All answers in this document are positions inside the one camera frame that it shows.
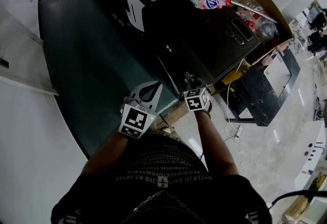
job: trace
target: forearm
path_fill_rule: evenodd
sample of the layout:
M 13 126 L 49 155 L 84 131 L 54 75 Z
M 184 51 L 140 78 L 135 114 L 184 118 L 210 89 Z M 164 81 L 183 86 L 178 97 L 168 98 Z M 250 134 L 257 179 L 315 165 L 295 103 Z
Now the forearm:
M 219 176 L 239 174 L 234 160 L 208 114 L 195 112 L 208 170 Z
M 123 134 L 115 132 L 89 159 L 82 173 L 102 173 L 112 168 L 123 154 L 127 142 L 128 139 Z

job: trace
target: sleeve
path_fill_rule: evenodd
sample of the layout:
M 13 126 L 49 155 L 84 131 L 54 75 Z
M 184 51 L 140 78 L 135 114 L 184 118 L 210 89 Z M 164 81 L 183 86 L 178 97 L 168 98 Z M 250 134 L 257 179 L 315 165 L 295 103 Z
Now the sleeve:
M 248 218 L 249 223 L 272 223 L 266 202 L 252 187 L 250 181 L 240 175 L 230 175 L 222 180 L 225 202 L 232 207 L 235 216 Z
M 81 206 L 88 199 L 96 178 L 91 174 L 82 174 L 77 178 L 69 192 L 52 209 L 52 224 L 80 223 Z

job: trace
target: metal rod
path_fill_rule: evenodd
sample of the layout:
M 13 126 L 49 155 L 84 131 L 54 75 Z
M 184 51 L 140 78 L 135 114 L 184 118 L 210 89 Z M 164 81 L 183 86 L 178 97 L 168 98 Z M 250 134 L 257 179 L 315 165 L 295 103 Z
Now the metal rod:
M 236 2 L 236 1 L 231 1 L 231 3 L 234 4 L 234 5 L 236 5 L 236 6 L 241 7 L 241 8 L 243 8 L 243 9 L 246 9 L 246 10 L 252 11 L 252 12 L 254 12 L 254 13 L 256 13 L 256 14 L 259 14 L 260 16 L 266 18 L 267 20 L 270 20 L 270 21 L 272 21 L 272 22 L 274 22 L 274 23 L 277 24 L 277 21 L 275 21 L 273 18 L 271 18 L 271 17 L 265 15 L 264 13 L 261 13 L 261 12 L 258 11 L 258 10 L 252 9 L 252 8 L 246 6 L 246 5 L 242 4 L 242 3 Z

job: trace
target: blue logo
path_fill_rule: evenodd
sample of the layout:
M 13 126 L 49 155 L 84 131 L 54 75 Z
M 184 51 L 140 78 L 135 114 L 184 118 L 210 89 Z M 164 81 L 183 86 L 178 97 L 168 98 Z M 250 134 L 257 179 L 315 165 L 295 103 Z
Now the blue logo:
M 209 9 L 214 9 L 220 4 L 218 0 L 205 0 L 205 2 Z

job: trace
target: dark green table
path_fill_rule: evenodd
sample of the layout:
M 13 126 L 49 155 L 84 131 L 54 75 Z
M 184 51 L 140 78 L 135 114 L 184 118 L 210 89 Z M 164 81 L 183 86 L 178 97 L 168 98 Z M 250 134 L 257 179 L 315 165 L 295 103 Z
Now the dark green table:
M 39 0 L 39 24 L 60 110 L 92 155 L 120 123 L 124 97 L 140 83 L 167 79 L 142 37 L 120 28 L 96 0 Z M 157 112 L 176 101 L 164 85 Z

